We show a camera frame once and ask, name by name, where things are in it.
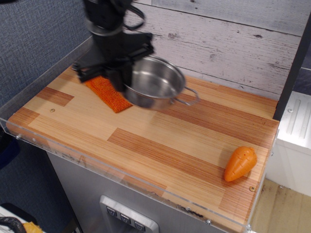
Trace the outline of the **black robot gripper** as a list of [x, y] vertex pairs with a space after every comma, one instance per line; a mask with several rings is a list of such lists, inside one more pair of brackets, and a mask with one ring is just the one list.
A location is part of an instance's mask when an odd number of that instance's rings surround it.
[[125, 33], [122, 26], [106, 30], [89, 26], [90, 49], [73, 65], [81, 83], [100, 75], [107, 77], [117, 92], [124, 92], [132, 83], [136, 61], [154, 52], [151, 33]]

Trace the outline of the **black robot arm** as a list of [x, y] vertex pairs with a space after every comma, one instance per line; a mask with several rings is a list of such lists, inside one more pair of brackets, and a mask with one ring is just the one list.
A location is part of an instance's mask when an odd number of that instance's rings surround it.
[[141, 19], [145, 16], [130, 0], [84, 1], [86, 26], [92, 35], [92, 45], [73, 65], [81, 82], [103, 76], [109, 79], [114, 89], [124, 92], [131, 85], [133, 65], [136, 61], [154, 52], [151, 33], [127, 34], [144, 23], [128, 26], [124, 23], [126, 11]]

